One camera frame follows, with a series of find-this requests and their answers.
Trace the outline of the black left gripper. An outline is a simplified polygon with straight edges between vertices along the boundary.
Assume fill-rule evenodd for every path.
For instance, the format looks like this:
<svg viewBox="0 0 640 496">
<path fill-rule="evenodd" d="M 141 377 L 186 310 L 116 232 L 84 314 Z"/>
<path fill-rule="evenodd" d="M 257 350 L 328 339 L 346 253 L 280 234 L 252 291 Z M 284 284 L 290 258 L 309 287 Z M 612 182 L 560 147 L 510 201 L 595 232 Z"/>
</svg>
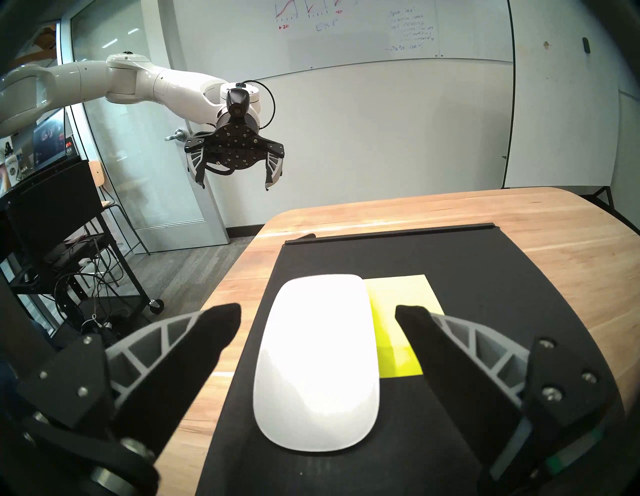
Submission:
<svg viewBox="0 0 640 496">
<path fill-rule="evenodd" d="M 265 190 L 269 191 L 282 176 L 284 146 L 259 135 L 257 121 L 250 114 L 235 117 L 223 111 L 210 132 L 198 132 L 185 141 L 187 170 L 205 189 L 206 171 L 233 173 L 265 161 Z"/>
</svg>

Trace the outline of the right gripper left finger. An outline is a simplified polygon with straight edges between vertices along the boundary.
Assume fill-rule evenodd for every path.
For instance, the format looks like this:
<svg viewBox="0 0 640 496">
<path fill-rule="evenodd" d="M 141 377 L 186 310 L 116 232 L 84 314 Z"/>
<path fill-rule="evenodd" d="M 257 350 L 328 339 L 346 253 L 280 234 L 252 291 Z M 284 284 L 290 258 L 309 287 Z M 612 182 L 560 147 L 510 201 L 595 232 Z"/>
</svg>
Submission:
<svg viewBox="0 0 640 496">
<path fill-rule="evenodd" d="M 160 455 L 241 324 L 238 303 L 154 322 L 110 347 L 99 334 L 55 351 L 17 326 L 18 473 L 156 473 Z"/>
</svg>

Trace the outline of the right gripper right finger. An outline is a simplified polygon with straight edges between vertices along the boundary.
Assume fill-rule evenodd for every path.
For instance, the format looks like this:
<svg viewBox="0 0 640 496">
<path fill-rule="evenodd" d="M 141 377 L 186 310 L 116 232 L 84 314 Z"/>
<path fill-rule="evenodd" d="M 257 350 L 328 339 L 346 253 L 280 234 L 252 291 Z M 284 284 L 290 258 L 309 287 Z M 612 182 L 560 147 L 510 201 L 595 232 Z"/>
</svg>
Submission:
<svg viewBox="0 0 640 496">
<path fill-rule="evenodd" d="M 557 337 L 525 348 L 485 325 L 398 305 L 429 388 L 483 465 L 479 481 L 548 481 L 603 436 L 619 391 L 608 367 Z"/>
</svg>

